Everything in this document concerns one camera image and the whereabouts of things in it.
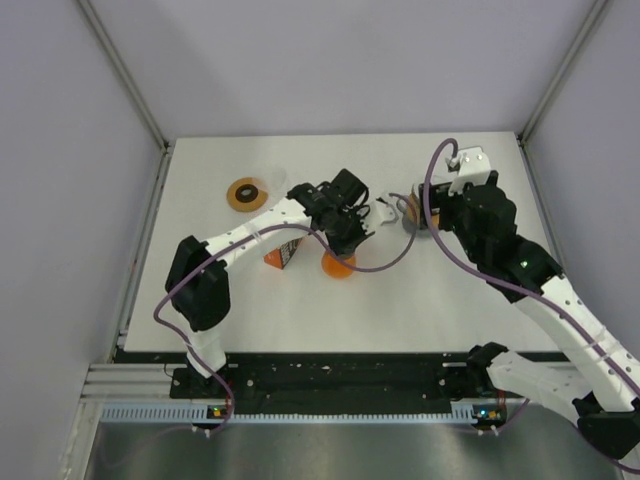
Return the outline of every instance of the brown tape roll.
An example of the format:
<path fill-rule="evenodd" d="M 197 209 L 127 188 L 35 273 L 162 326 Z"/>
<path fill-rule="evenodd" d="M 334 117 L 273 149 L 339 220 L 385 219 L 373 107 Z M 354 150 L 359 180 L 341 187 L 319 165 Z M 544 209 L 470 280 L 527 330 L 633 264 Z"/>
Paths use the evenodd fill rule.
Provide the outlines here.
<path fill-rule="evenodd" d="M 238 212 L 254 212 L 262 207 L 269 193 L 257 178 L 244 177 L 233 182 L 227 190 L 227 202 Z"/>

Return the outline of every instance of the gray wall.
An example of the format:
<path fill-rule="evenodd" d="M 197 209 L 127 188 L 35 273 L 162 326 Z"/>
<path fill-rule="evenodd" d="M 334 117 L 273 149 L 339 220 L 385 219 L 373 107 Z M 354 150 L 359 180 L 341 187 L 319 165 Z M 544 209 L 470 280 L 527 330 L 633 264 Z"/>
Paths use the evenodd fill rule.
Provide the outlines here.
<path fill-rule="evenodd" d="M 578 292 L 640 354 L 640 2 L 616 0 L 533 139 Z"/>
<path fill-rule="evenodd" d="M 0 476 L 52 478 L 159 153 L 70 0 L 0 2 Z"/>
<path fill-rule="evenodd" d="M 519 130 L 593 0 L 93 0 L 170 136 Z"/>

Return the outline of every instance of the white table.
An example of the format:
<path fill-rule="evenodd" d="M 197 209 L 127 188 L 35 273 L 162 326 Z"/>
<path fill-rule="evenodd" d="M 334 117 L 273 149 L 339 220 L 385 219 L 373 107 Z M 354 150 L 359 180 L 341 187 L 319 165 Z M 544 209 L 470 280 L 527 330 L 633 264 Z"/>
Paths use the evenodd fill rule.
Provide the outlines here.
<path fill-rule="evenodd" d="M 500 173 L 498 185 L 518 207 L 519 232 L 548 248 L 511 132 L 183 138 L 171 160 L 125 350 L 185 350 L 176 335 L 153 321 L 152 311 L 165 294 L 180 240 L 188 235 L 204 240 L 251 218 L 227 205 L 233 181 L 284 169 L 290 186 L 318 184 L 348 168 L 374 196 L 383 190 L 407 193 L 424 178 L 434 149 L 447 136 L 456 137 L 461 148 L 484 148 Z M 444 161 L 436 174 L 447 175 Z M 455 237 L 444 235 L 463 256 Z M 360 246 L 358 264 L 386 263 L 407 239 L 400 223 L 383 227 Z M 309 238 L 284 270 L 256 262 L 231 278 L 226 351 L 442 352 L 466 351 L 488 341 L 519 351 L 557 350 L 533 321 L 496 290 L 459 270 L 432 239 L 418 239 L 391 270 L 355 273 L 346 280 L 324 274 L 322 253 Z M 170 305 L 163 318 L 188 328 Z"/>

